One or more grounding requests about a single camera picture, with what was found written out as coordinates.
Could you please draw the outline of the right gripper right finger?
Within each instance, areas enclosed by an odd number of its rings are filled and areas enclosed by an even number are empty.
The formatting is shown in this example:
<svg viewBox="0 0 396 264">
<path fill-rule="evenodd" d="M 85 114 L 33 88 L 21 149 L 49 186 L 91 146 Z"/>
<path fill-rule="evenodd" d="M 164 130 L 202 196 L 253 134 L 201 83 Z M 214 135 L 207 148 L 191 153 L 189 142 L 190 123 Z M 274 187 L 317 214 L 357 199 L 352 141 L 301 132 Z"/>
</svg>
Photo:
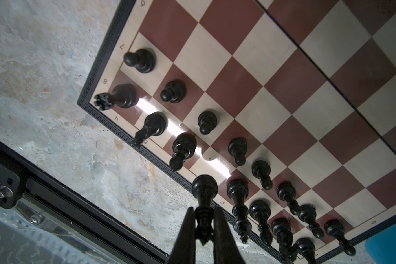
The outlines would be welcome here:
<svg viewBox="0 0 396 264">
<path fill-rule="evenodd" d="M 214 208 L 214 239 L 213 256 L 215 264 L 245 264 L 232 232 L 226 221 L 223 210 Z"/>
</svg>

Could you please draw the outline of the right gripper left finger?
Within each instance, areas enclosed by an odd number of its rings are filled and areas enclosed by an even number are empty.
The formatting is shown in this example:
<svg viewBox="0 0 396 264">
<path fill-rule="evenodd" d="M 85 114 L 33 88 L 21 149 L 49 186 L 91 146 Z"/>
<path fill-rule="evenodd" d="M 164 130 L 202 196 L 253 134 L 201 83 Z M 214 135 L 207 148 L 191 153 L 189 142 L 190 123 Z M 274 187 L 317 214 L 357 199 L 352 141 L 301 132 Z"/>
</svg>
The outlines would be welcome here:
<svg viewBox="0 0 396 264">
<path fill-rule="evenodd" d="M 176 242 L 167 264 L 195 263 L 195 212 L 193 207 L 187 209 Z"/>
</svg>

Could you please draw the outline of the black crowned piece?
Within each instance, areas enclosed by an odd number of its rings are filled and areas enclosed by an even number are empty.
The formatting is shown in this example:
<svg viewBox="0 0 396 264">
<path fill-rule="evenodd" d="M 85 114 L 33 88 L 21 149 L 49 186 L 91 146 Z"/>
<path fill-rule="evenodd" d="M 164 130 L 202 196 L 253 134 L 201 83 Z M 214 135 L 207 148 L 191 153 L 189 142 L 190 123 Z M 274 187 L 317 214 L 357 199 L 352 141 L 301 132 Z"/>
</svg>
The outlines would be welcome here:
<svg viewBox="0 0 396 264">
<path fill-rule="evenodd" d="M 218 193 L 218 185 L 213 177 L 202 174 L 194 179 L 191 192 L 199 203 L 195 209 L 195 218 L 198 223 L 195 236 L 202 245 L 205 245 L 209 240 L 213 239 L 212 220 L 214 209 L 211 207 L 211 201 Z"/>
</svg>

